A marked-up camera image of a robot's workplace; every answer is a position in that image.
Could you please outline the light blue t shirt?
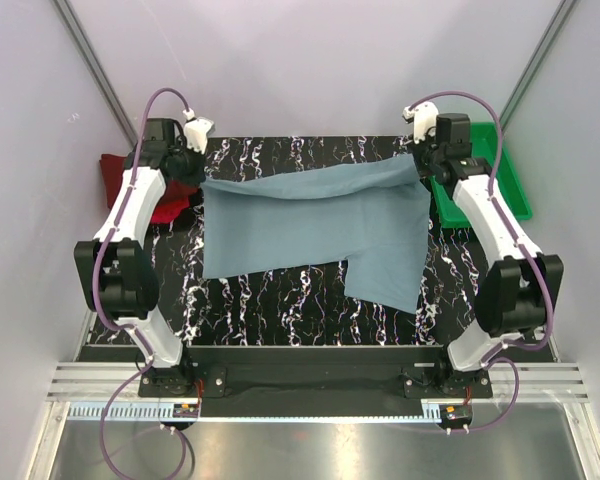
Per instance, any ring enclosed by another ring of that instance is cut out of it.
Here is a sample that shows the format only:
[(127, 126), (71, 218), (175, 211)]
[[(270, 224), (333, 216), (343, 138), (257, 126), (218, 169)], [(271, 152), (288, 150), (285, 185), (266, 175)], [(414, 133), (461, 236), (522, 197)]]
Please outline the light blue t shirt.
[(207, 179), (207, 279), (345, 261), (345, 293), (412, 313), (428, 252), (430, 194), (411, 156), (244, 182)]

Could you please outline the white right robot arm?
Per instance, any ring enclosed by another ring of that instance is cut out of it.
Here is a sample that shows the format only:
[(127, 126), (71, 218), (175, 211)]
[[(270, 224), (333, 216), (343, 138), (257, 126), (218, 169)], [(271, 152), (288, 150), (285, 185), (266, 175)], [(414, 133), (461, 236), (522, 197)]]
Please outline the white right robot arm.
[(473, 155), (467, 115), (441, 114), (425, 102), (405, 108), (403, 118), (413, 126), (407, 150), (418, 171), (464, 213), (489, 263), (474, 301), (475, 320), (444, 347), (428, 376), (452, 397), (478, 382), (503, 350), (533, 350), (526, 335), (537, 329), (551, 334), (564, 265), (530, 240), (492, 178), (492, 166)]

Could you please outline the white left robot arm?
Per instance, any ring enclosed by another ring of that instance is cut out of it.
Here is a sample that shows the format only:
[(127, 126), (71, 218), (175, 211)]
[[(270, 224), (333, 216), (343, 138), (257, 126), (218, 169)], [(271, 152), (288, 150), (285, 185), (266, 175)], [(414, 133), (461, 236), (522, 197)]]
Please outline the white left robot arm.
[(205, 179), (213, 121), (191, 110), (179, 122), (151, 118), (122, 164), (121, 186), (94, 237), (74, 248), (88, 308), (109, 329), (123, 331), (142, 353), (140, 395), (180, 397), (197, 386), (193, 361), (158, 307), (159, 284), (143, 247), (151, 217), (171, 181)]

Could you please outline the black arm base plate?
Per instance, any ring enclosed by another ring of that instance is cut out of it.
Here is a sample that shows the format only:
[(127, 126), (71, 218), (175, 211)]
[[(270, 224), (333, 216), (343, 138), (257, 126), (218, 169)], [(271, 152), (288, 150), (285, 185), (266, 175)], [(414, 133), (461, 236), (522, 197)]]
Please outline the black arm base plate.
[(466, 398), (493, 396), (484, 373), (465, 387), (441, 387), (433, 380), (430, 366), (404, 367), (390, 364), (207, 364), (194, 368), (190, 383), (160, 381), (146, 374), (139, 386), (142, 397), (184, 398), (200, 393), (209, 398), (235, 397), (242, 393), (345, 392), (387, 393), (408, 399)]

